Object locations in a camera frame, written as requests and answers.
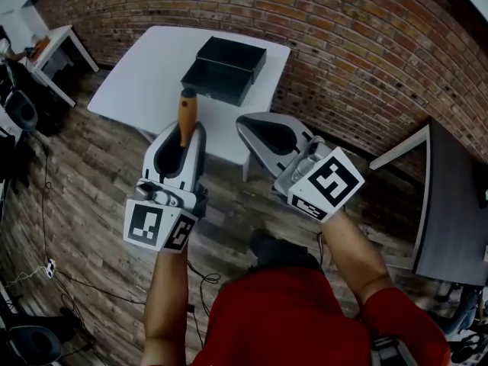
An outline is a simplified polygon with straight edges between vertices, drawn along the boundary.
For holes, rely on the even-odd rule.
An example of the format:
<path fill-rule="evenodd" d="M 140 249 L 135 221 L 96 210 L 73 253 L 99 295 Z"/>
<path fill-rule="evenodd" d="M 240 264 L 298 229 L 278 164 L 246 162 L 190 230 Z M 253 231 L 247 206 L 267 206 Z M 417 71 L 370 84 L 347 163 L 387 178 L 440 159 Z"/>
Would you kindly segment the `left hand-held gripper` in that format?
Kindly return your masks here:
<path fill-rule="evenodd" d="M 198 184 L 204 171 L 206 143 L 206 130 L 197 122 L 180 161 L 178 125 L 167 126 L 156 137 L 144 156 L 143 176 L 173 177 L 180 163 L 181 189 L 141 178 L 134 196 L 126 202 L 124 241 L 157 252 L 182 252 L 206 213 L 207 189 Z"/>

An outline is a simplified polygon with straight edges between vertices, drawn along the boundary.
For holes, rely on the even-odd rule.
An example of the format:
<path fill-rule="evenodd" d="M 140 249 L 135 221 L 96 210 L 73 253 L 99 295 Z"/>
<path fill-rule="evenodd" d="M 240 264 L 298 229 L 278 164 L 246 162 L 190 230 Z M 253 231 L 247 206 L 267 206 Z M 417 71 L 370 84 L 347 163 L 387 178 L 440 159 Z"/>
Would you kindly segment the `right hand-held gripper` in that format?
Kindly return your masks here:
<path fill-rule="evenodd" d="M 342 149 L 310 136 L 295 117 L 244 114 L 236 127 L 258 163 L 277 177 L 272 193 L 314 220 L 325 223 L 364 184 Z"/>

